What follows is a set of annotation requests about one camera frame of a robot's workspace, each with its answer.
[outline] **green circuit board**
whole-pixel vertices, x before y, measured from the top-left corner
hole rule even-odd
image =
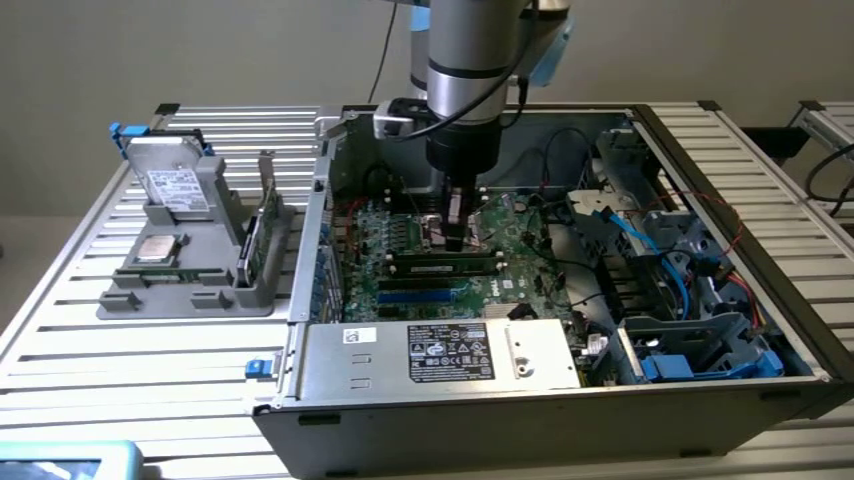
[[[436,215],[393,214],[380,202],[368,202],[353,212],[353,228],[345,243],[344,272],[348,285],[345,322],[433,320],[506,316],[508,309],[529,303],[540,318],[568,318],[566,294],[552,299],[537,288],[541,277],[546,289],[557,271],[522,243],[521,235],[541,228],[537,209],[529,208],[529,197],[497,193],[484,203],[470,220],[470,237],[464,252],[502,252],[502,268],[494,275],[441,278],[444,286],[430,287],[430,280],[414,280],[414,290],[390,290],[389,272],[384,268],[390,252],[400,255],[445,253]],[[448,300],[394,303],[378,301],[385,293],[404,294],[437,291]]]

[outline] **black cable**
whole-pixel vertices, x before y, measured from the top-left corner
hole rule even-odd
[[[504,180],[505,177],[508,177],[508,175],[510,175],[510,172],[513,172],[517,167],[520,166],[520,164],[522,164],[522,160],[525,160],[525,157],[528,157],[529,155],[538,155],[540,158],[544,158],[544,152],[540,150],[540,148],[537,147],[532,147],[529,149],[526,149],[520,156],[517,157],[517,161],[513,163],[513,165],[510,166],[510,168],[508,168],[508,170],[505,170],[501,175],[498,175],[498,177],[492,178],[489,183],[490,184],[497,184],[500,182],[500,180]]]
[[[833,197],[825,197],[823,195],[817,195],[816,192],[813,191],[813,181],[816,180],[816,176],[820,174],[820,172],[828,167],[828,165],[831,165],[833,163],[833,161],[848,155],[849,153],[854,152],[854,143],[848,145],[847,147],[843,147],[840,150],[837,150],[835,153],[832,153],[828,158],[825,158],[821,162],[819,162],[819,165],[816,165],[813,167],[813,170],[811,170],[811,173],[808,173],[807,175],[807,194],[808,196],[815,199],[815,200],[821,200],[824,202],[837,202],[840,204],[847,203],[847,202],[852,202],[854,201],[854,198],[852,199],[847,199],[847,195],[848,195],[848,190],[849,187],[847,187],[847,189],[844,190],[844,194],[840,195],[840,197],[833,198]]]
[[[849,184],[843,189],[843,192],[840,192],[840,199],[837,200],[837,204],[833,206],[833,210],[831,210],[831,213],[829,213],[832,217],[837,216],[837,213],[840,213],[840,210],[843,210],[843,204],[845,204],[845,202],[849,201],[848,197],[849,197],[849,192],[852,191],[852,188],[854,188],[854,178],[849,180]]]
[[[384,44],[384,55],[380,59],[380,67],[377,68],[377,77],[374,77],[374,86],[372,87],[372,94],[369,95],[369,103],[374,103],[374,94],[377,93],[377,85],[380,85],[380,78],[384,76],[384,67],[386,66],[386,55],[389,54],[389,41],[392,39],[392,30],[396,26],[396,17],[398,16],[398,3],[396,2],[392,7],[392,18],[389,19],[389,31],[386,32],[386,43]]]
[[[556,130],[552,133],[552,136],[549,137],[549,140],[546,141],[546,148],[545,148],[545,153],[544,153],[544,174],[542,174],[542,180],[544,183],[549,183],[552,181],[552,173],[549,172],[549,155],[552,152],[552,145],[556,142],[556,139],[561,136],[562,133],[565,132],[573,132],[576,133],[580,137],[582,137],[582,140],[585,141],[585,144],[588,145],[588,158],[585,159],[585,163],[582,164],[582,178],[584,178],[584,173],[585,173],[585,169],[588,168],[588,164],[590,162],[593,162],[593,142],[590,140],[590,137],[588,137],[588,134],[585,133],[585,131],[578,128],[578,127],[562,127],[558,130]]]
[[[518,88],[520,88],[520,107],[517,108],[517,113],[513,116],[510,123],[508,125],[502,125],[502,130],[508,130],[510,127],[513,127],[520,121],[520,119],[522,118],[522,113],[525,112],[525,106],[529,103],[529,79],[528,78],[525,77],[520,78]]]
[[[682,253],[682,254],[688,255],[689,258],[692,258],[693,260],[697,260],[697,257],[698,257],[697,253],[694,253],[690,250],[686,250],[684,248],[669,248],[662,253],[660,253],[658,256],[664,257],[664,256],[670,255],[672,253]]]
[[[593,295],[589,295],[588,297],[582,298],[578,302],[573,302],[570,304],[570,307],[578,307],[581,304],[586,303],[589,300],[593,300],[597,297],[605,297],[605,296],[606,296],[605,292],[594,293]]]
[[[593,273],[594,275],[597,274],[597,269],[593,268],[590,265],[586,265],[582,262],[577,262],[576,260],[564,260],[562,258],[550,257],[546,254],[544,254],[544,252],[537,250],[537,248],[534,248],[534,245],[528,245],[528,247],[532,249],[534,254],[544,260],[549,260],[550,262],[556,262],[556,263],[562,263],[565,265],[576,265],[577,267],[586,268],[590,271],[590,273]]]
[[[525,45],[522,46],[522,48],[520,48],[520,51],[517,52],[517,57],[514,58],[513,62],[510,63],[510,66],[505,70],[505,73],[502,73],[502,76],[498,77],[498,80],[496,81],[496,83],[490,86],[490,88],[488,88],[484,91],[484,93],[478,96],[478,98],[476,98],[472,102],[469,102],[469,105],[461,108],[458,112],[454,113],[450,117],[446,117],[444,120],[434,123],[429,127],[422,128],[421,130],[417,130],[416,132],[402,137],[396,137],[394,138],[396,141],[405,142],[408,140],[414,140],[420,137],[424,137],[429,133],[433,133],[437,130],[444,129],[445,127],[452,125],[457,120],[464,118],[469,114],[469,112],[472,112],[476,108],[478,108],[478,106],[486,101],[486,99],[493,96],[493,94],[498,91],[502,85],[505,85],[505,82],[513,75],[514,70],[520,67],[520,64],[522,63],[522,59],[525,58],[525,53],[528,52],[529,48],[532,47],[532,44],[534,43],[534,38],[537,36],[536,27],[537,27],[538,20],[540,20],[540,0],[532,0],[532,25],[529,27],[529,35],[525,40]]]

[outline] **hard drive label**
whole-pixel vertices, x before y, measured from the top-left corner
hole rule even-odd
[[[150,170],[151,185],[173,212],[207,212],[209,202],[193,170]]]
[[[416,383],[496,380],[486,323],[408,328],[410,379]]]

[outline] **motherboard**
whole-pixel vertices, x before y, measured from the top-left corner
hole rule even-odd
[[[569,318],[562,274],[522,241],[542,227],[533,200],[516,192],[485,195],[460,253],[445,251],[438,215],[357,200],[340,236],[344,321]]]

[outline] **wire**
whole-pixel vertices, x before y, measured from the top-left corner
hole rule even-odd
[[[517,113],[513,116],[513,119],[510,120],[510,123],[508,125],[502,125],[502,130],[508,130],[510,127],[513,127],[517,122],[520,121],[520,119],[522,118],[522,112],[525,111],[525,106],[529,103],[529,79],[528,77],[520,77],[520,83],[517,85],[518,89],[520,89],[520,107],[517,108]]]
[[[597,297],[605,297],[606,294],[605,292],[600,292],[600,293],[594,293],[593,295],[588,295],[585,298],[582,298],[578,302],[573,302],[570,304],[570,307],[578,307],[580,305],[582,305],[584,303],[588,303],[589,300],[593,300]]]
[[[578,190],[578,188],[581,187],[581,184],[582,184],[582,179],[585,178],[585,175],[584,175],[585,169],[588,168],[588,164],[590,162],[593,162],[593,142],[590,141],[590,137],[588,136],[585,131],[578,127],[572,127],[572,126],[570,127],[562,127],[558,130],[556,130],[553,132],[552,136],[549,137],[549,140],[546,141],[546,148],[545,148],[545,153],[544,153],[544,178],[542,178],[542,181],[544,181],[545,185],[549,185],[549,182],[552,182],[552,172],[549,171],[549,152],[552,152],[552,145],[554,144],[556,139],[565,132],[576,133],[580,137],[582,137],[582,140],[585,141],[585,144],[588,145],[588,158],[585,160],[585,163],[582,164],[582,175],[580,176],[578,185],[576,186],[576,189]]]
[[[745,293],[748,293],[748,300],[751,301],[751,312],[753,314],[752,324],[753,324],[753,328],[759,328],[760,327],[760,307],[757,306],[757,297],[753,294],[753,290],[748,286],[748,283],[740,277],[737,277],[735,273],[732,273],[726,278],[736,285],[743,287],[743,289],[745,290]]]
[[[576,260],[564,260],[562,258],[550,257],[544,252],[537,250],[537,248],[534,248],[534,245],[528,245],[528,247],[532,249],[534,254],[544,260],[549,260],[550,262],[554,262],[554,263],[562,263],[565,265],[576,265],[577,267],[582,267],[588,269],[594,275],[597,274],[597,269],[593,268],[590,265],[586,265],[582,262],[577,262]]]
[[[658,245],[656,244],[656,240],[653,240],[653,238],[649,235],[645,235],[644,233],[637,231],[634,228],[632,228],[632,226],[617,215],[612,215],[609,220],[612,220],[612,222],[614,222],[617,226],[622,228],[629,235],[636,237],[642,242],[646,242],[646,244],[653,249],[653,253],[656,253],[656,255],[662,254],[661,250],[658,249]],[[668,271],[674,281],[677,282],[677,287],[680,287],[680,295],[682,295],[682,320],[686,320],[689,318],[689,313],[690,313],[689,307],[692,306],[692,298],[689,295],[689,291],[688,291],[688,288],[685,288],[685,283],[682,281],[682,276],[680,275],[680,272],[673,266],[673,263],[670,263],[670,260],[668,260],[668,258],[665,257],[662,257],[662,266],[665,267],[665,270]]]
[[[374,94],[377,93],[377,85],[380,78],[384,76],[384,67],[386,66],[386,56],[389,55],[389,41],[392,40],[392,30],[396,26],[396,17],[398,16],[398,3],[392,7],[392,18],[389,19],[389,30],[386,31],[386,42],[384,43],[384,55],[380,58],[380,67],[377,68],[377,76],[374,77],[374,86],[369,95],[369,103],[374,103]]]
[[[697,257],[700,257],[697,253],[694,253],[690,250],[686,250],[685,248],[669,248],[660,254],[660,256],[666,256],[666,255],[670,255],[672,253],[681,253],[684,255],[688,255],[689,258],[693,260],[697,260]]]
[[[840,199],[837,200],[837,204],[833,206],[833,210],[831,210],[831,212],[828,213],[832,217],[837,216],[837,213],[840,213],[840,210],[843,210],[843,205],[845,204],[845,202],[851,201],[848,197],[852,188],[854,188],[854,178],[849,180],[849,184],[843,189],[843,192],[840,192]]]
[[[501,77],[498,77],[498,80],[496,81],[496,83],[490,86],[490,88],[488,88],[484,91],[481,95],[478,95],[478,97],[472,102],[469,102],[469,104],[464,108],[461,108],[457,111],[457,113],[454,113],[452,116],[446,117],[440,122],[430,125],[429,127],[422,128],[421,130],[417,130],[416,132],[402,137],[396,137],[394,138],[396,141],[405,142],[408,140],[414,140],[436,132],[437,130],[444,129],[450,124],[457,122],[461,118],[464,118],[469,114],[469,112],[472,112],[476,108],[478,108],[478,106],[486,101],[486,99],[493,96],[493,94],[498,91],[502,85],[505,85],[505,82],[513,75],[514,70],[520,67],[520,64],[522,63],[522,59],[525,58],[525,53],[528,52],[529,48],[534,44],[534,38],[537,36],[536,27],[537,27],[538,20],[540,20],[540,0],[532,0],[532,20],[530,20],[532,25],[529,27],[529,35],[525,40],[525,45],[522,46],[522,48],[520,48],[520,51],[517,52],[517,57],[514,58],[513,62],[510,63],[510,66],[505,70],[505,73],[502,73]]]
[[[825,197],[823,195],[817,195],[816,192],[813,191],[813,181],[816,180],[816,176],[820,174],[820,172],[828,167],[828,165],[831,165],[833,163],[833,161],[841,157],[844,157],[845,155],[848,155],[849,153],[854,152],[854,143],[843,147],[840,150],[837,150],[836,152],[833,152],[828,158],[825,158],[821,162],[819,162],[819,164],[813,167],[813,170],[811,170],[811,173],[808,173],[807,175],[807,186],[805,186],[805,190],[807,190],[807,195],[808,197],[811,197],[815,200],[821,200],[824,202],[852,202],[854,201],[854,198],[852,199],[847,199],[845,196],[848,195],[848,190],[851,190],[851,185],[849,187],[847,187],[847,190],[844,190],[844,194],[840,195],[840,197],[833,198],[833,197]]]

